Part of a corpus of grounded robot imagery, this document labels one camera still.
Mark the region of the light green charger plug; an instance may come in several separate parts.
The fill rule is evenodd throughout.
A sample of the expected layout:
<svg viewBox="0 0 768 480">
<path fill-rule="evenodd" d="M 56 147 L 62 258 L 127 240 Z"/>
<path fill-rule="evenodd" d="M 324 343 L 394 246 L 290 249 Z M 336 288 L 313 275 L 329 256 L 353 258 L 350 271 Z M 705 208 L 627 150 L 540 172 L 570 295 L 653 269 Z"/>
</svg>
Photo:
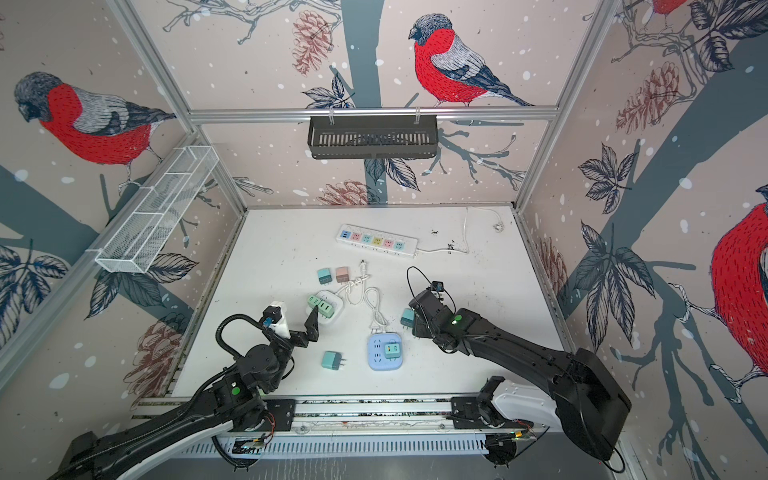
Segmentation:
<svg viewBox="0 0 768 480">
<path fill-rule="evenodd" d="M 336 313 L 335 307 L 332 304 L 327 303 L 325 301 L 323 301 L 322 304 L 318 305 L 317 308 L 318 308 L 319 314 L 326 319 L 331 319 Z"/>
</svg>

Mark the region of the white square socket cube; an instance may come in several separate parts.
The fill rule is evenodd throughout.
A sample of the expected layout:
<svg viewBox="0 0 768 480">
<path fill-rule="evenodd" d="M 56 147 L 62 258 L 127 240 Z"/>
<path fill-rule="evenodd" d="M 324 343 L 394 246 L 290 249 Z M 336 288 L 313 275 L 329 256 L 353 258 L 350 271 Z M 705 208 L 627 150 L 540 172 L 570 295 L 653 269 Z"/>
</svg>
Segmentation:
<svg viewBox="0 0 768 480">
<path fill-rule="evenodd" d="M 331 325 L 341 316 L 344 301 L 329 290 L 321 290 L 308 297 L 306 314 L 309 315 L 315 307 L 318 308 L 318 324 Z"/>
</svg>

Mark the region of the blue square socket cube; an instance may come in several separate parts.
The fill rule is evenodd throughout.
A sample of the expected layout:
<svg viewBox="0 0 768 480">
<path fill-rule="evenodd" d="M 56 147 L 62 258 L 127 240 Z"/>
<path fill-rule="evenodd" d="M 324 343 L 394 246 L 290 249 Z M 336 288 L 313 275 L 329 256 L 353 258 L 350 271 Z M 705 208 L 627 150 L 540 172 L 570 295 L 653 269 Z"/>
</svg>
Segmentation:
<svg viewBox="0 0 768 480">
<path fill-rule="evenodd" d="M 389 360 L 384 355 L 384 345 L 390 342 L 400 342 L 402 357 Z M 402 339 L 397 333 L 373 334 L 367 344 L 368 365 L 374 371 L 392 371 L 399 369 L 403 364 Z"/>
</svg>

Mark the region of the long white power strip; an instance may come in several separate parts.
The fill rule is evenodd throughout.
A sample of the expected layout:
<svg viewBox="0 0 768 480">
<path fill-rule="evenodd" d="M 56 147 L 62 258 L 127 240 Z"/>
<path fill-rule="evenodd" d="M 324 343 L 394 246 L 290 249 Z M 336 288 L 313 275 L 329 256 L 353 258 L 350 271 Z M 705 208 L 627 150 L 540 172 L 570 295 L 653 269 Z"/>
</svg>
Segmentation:
<svg viewBox="0 0 768 480">
<path fill-rule="evenodd" d="M 412 258 L 416 255 L 418 240 L 351 224 L 342 224 L 335 240 L 343 245 L 370 250 L 386 255 Z"/>
</svg>

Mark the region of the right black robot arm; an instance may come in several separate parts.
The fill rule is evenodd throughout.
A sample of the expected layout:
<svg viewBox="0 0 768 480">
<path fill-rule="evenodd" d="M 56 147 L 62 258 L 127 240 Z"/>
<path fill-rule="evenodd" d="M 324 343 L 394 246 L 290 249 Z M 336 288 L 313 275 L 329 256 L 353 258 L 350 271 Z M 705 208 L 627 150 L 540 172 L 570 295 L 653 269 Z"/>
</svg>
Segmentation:
<svg viewBox="0 0 768 480">
<path fill-rule="evenodd" d="M 415 323 L 426 326 L 427 337 L 441 351 L 487 360 L 546 393 L 572 443 L 598 460 L 609 461 L 632 404 L 593 352 L 580 348 L 569 353 L 535 344 L 474 311 L 452 311 L 429 289 L 416 295 L 409 307 L 415 312 Z"/>
</svg>

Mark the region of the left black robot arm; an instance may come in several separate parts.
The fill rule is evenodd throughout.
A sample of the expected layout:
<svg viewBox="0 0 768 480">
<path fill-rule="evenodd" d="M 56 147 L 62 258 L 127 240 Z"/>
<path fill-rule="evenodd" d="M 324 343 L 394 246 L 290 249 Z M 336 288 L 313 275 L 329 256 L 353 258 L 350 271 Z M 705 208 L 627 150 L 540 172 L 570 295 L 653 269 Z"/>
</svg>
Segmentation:
<svg viewBox="0 0 768 480">
<path fill-rule="evenodd" d="M 313 307 L 302 331 L 290 330 L 282 308 L 268 306 L 260 319 L 245 314 L 225 318 L 215 331 L 217 345 L 234 363 L 211 376 L 178 407 L 136 427 L 104 437 L 86 432 L 71 441 L 53 479 L 127 479 L 141 467 L 230 431 L 255 430 L 268 443 L 291 426 L 293 401 L 265 401 L 293 371 L 295 348 L 319 339 L 319 308 Z M 239 352 L 223 338 L 227 326 L 244 321 L 258 329 L 267 342 Z"/>
</svg>

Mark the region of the pink charger plug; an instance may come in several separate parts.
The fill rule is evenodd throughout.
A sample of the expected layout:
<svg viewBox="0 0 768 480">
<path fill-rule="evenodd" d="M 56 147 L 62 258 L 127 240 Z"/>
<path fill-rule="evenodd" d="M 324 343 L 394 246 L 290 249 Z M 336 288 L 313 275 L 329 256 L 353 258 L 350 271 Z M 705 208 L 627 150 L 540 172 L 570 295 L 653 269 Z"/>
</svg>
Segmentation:
<svg viewBox="0 0 768 480">
<path fill-rule="evenodd" d="M 337 283 L 346 283 L 350 280 L 349 269 L 347 267 L 338 267 L 335 269 L 335 279 Z"/>
</svg>

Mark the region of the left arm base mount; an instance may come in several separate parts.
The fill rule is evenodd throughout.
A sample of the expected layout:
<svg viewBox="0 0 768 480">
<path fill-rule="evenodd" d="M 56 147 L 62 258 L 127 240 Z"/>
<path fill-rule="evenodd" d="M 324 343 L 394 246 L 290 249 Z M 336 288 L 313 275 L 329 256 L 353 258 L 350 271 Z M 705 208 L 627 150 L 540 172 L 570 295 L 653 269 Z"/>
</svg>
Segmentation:
<svg viewBox="0 0 768 480">
<path fill-rule="evenodd" d="M 295 399 L 277 398 L 265 399 L 265 410 L 258 414 L 250 414 L 237 427 L 237 432 L 258 432 L 259 434 L 288 432 L 291 430 L 297 402 Z"/>
</svg>

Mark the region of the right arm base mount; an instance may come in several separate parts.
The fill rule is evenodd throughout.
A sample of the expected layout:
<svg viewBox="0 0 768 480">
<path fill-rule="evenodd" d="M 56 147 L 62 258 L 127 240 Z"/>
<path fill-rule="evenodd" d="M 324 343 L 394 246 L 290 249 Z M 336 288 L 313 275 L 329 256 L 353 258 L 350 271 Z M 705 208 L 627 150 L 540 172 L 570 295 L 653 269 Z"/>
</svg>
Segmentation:
<svg viewBox="0 0 768 480">
<path fill-rule="evenodd" d="M 475 396 L 452 397 L 451 409 L 446 418 L 453 422 L 455 429 L 520 428 L 525 431 L 532 429 L 534 422 L 508 419 L 493 406 L 493 393 L 504 381 L 505 378 L 502 376 L 492 376 Z"/>
</svg>

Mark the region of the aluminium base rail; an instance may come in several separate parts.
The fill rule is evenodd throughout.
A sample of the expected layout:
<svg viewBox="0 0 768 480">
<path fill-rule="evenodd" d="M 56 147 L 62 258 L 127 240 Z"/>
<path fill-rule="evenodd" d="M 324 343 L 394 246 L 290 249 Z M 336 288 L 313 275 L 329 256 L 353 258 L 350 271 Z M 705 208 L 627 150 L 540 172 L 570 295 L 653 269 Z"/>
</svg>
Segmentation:
<svg viewBox="0 0 768 480">
<path fill-rule="evenodd" d="M 294 435 L 364 434 L 380 432 L 438 433 L 442 431 L 492 431 L 490 428 L 455 429 L 446 416 L 452 397 L 467 395 L 385 395 L 363 396 L 273 396 L 297 402 L 293 425 L 287 433 Z M 530 420 L 534 428 L 561 433 L 564 424 L 556 415 L 555 402 L 543 392 L 525 385 L 504 383 L 502 392 L 493 395 L 493 406 L 508 419 Z"/>
</svg>

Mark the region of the black wall basket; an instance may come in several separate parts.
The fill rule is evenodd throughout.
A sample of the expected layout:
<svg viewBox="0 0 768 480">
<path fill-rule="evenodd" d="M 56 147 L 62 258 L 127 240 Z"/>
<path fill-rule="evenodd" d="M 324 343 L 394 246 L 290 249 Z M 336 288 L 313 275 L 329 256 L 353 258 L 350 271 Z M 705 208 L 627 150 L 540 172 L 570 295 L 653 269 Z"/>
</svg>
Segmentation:
<svg viewBox="0 0 768 480">
<path fill-rule="evenodd" d="M 438 152 L 432 115 L 314 117 L 307 144 L 316 160 L 428 159 Z"/>
</svg>

